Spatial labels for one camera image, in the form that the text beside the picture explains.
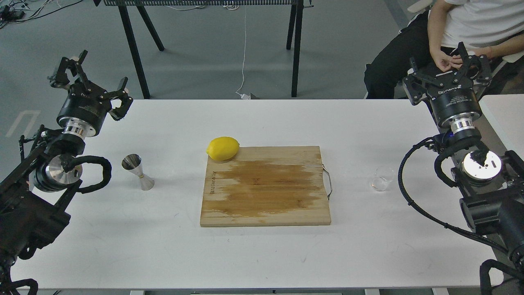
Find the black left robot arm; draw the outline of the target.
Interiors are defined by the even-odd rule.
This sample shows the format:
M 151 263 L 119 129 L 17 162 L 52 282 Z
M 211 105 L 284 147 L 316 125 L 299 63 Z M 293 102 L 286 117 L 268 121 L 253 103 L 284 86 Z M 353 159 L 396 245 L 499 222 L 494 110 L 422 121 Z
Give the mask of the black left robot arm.
M 71 219 L 66 208 L 76 193 L 95 192 L 110 182 L 111 163 L 83 156 L 84 140 L 100 133 L 107 115 L 123 119 L 133 98 L 125 90 L 127 78 L 112 92 L 91 82 L 82 68 L 87 53 L 63 57 L 49 77 L 52 87 L 68 92 L 56 119 L 60 128 L 41 125 L 33 137 L 21 136 L 21 163 L 1 183 L 2 295 L 16 295 L 21 287 L 28 287 L 30 295 L 38 292 L 34 279 L 13 281 L 11 267 L 63 232 Z

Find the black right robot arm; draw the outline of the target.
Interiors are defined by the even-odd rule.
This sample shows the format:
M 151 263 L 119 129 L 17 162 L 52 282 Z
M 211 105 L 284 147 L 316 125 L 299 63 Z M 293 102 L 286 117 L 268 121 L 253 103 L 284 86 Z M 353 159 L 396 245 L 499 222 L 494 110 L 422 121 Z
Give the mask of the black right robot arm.
M 407 204 L 446 229 L 483 243 L 505 254 L 511 265 L 494 259 L 479 268 L 480 290 L 491 295 L 496 289 L 490 271 L 499 270 L 523 293 L 523 160 L 512 150 L 498 155 L 481 140 L 474 125 L 483 112 L 477 98 L 492 81 L 490 62 L 485 55 L 468 54 L 463 43 L 457 46 L 463 62 L 460 69 L 429 75 L 410 58 L 410 71 L 402 84 L 412 105 L 424 102 L 440 133 L 418 142 L 406 153 L 398 169 L 398 185 Z M 449 187 L 460 189 L 460 208 L 469 230 L 453 226 L 422 209 L 404 186 L 404 165 L 418 149 L 437 153 L 434 170 Z

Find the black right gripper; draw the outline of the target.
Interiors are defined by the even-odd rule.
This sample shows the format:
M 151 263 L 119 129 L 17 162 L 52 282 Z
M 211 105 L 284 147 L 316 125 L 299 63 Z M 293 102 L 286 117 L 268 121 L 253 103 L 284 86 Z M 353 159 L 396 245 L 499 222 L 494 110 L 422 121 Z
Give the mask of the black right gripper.
M 492 81 L 490 62 L 486 55 L 469 55 L 463 42 L 457 45 L 463 61 L 457 71 L 457 85 L 444 84 L 418 71 L 414 57 L 410 57 L 411 72 L 402 79 L 402 86 L 412 106 L 417 106 L 427 95 L 432 116 L 439 128 L 450 128 L 455 120 L 466 118 L 475 121 L 482 116 L 474 85 L 488 86 Z

